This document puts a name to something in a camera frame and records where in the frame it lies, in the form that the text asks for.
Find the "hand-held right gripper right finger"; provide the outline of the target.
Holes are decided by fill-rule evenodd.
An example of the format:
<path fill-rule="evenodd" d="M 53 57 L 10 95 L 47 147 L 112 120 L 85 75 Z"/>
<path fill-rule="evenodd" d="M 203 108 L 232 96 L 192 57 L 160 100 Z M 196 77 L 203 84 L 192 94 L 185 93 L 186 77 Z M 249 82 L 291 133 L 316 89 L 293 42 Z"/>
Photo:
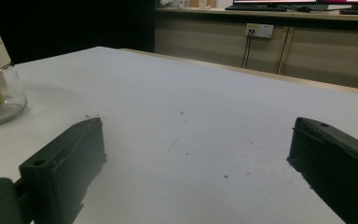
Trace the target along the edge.
<path fill-rule="evenodd" d="M 358 224 L 358 139 L 298 118 L 287 160 L 346 224 Z"/>

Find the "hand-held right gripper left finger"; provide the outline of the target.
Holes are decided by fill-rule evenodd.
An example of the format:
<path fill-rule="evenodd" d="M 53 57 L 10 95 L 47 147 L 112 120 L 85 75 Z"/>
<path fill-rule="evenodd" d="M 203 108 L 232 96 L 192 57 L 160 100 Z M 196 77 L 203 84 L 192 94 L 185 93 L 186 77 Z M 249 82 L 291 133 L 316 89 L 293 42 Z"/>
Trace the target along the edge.
<path fill-rule="evenodd" d="M 22 163 L 21 180 L 36 199 L 34 224 L 72 224 L 105 163 L 99 118 L 71 126 Z"/>

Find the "clear glass humidifier tank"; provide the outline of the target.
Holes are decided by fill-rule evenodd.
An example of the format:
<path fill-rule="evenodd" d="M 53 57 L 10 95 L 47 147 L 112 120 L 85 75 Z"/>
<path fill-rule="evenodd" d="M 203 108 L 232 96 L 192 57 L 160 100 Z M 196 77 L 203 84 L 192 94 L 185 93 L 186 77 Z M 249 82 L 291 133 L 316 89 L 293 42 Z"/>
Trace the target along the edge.
<path fill-rule="evenodd" d="M 0 124 L 19 117 L 27 103 L 16 67 L 12 63 L 0 67 Z"/>

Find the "wooden cabinet desk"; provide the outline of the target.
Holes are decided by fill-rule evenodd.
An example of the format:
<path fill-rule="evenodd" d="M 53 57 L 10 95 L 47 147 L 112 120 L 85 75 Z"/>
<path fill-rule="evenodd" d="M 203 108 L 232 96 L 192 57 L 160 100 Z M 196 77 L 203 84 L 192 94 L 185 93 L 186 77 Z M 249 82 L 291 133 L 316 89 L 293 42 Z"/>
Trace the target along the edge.
<path fill-rule="evenodd" d="M 245 34 L 271 24 L 272 38 Z M 358 15 L 163 8 L 155 52 L 358 88 Z"/>

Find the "white table mat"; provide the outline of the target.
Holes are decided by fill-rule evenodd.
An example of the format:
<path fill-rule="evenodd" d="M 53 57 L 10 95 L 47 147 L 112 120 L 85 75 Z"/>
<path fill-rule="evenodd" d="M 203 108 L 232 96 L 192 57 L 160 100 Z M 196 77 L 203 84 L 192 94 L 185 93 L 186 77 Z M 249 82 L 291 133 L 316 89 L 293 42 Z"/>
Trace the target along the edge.
<path fill-rule="evenodd" d="M 94 48 L 21 63 L 28 105 L 0 125 L 0 177 L 73 124 L 107 162 L 76 224 L 343 224 L 287 160 L 297 118 L 358 139 L 358 93 Z"/>

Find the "black curtain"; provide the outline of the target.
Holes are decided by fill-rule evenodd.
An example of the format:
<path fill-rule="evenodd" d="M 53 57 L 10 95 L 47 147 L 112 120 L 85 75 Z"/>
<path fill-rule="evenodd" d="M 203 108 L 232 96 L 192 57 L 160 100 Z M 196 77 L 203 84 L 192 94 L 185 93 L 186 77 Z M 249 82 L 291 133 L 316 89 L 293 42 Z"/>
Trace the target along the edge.
<path fill-rule="evenodd" d="M 93 47 L 155 47 L 153 0 L 0 0 L 0 36 L 14 63 Z"/>

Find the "computer monitor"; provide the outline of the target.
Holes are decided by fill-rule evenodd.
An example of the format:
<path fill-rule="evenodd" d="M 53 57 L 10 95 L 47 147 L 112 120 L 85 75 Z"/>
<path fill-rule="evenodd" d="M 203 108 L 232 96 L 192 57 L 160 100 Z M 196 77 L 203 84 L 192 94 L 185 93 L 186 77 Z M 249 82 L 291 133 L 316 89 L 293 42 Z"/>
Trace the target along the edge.
<path fill-rule="evenodd" d="M 325 5 L 351 5 L 358 6 L 358 0 L 317 0 L 320 4 Z"/>
<path fill-rule="evenodd" d="M 233 5 L 235 4 L 316 4 L 318 0 L 232 0 Z"/>

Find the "white wall outlet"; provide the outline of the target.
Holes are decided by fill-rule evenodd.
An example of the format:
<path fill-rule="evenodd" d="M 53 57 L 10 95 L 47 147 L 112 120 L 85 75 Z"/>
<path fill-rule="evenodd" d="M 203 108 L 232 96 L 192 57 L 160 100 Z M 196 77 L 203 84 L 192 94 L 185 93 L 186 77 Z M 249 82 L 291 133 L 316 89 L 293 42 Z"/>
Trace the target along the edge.
<path fill-rule="evenodd" d="M 274 26 L 271 24 L 247 23 L 245 34 L 249 36 L 272 38 Z"/>

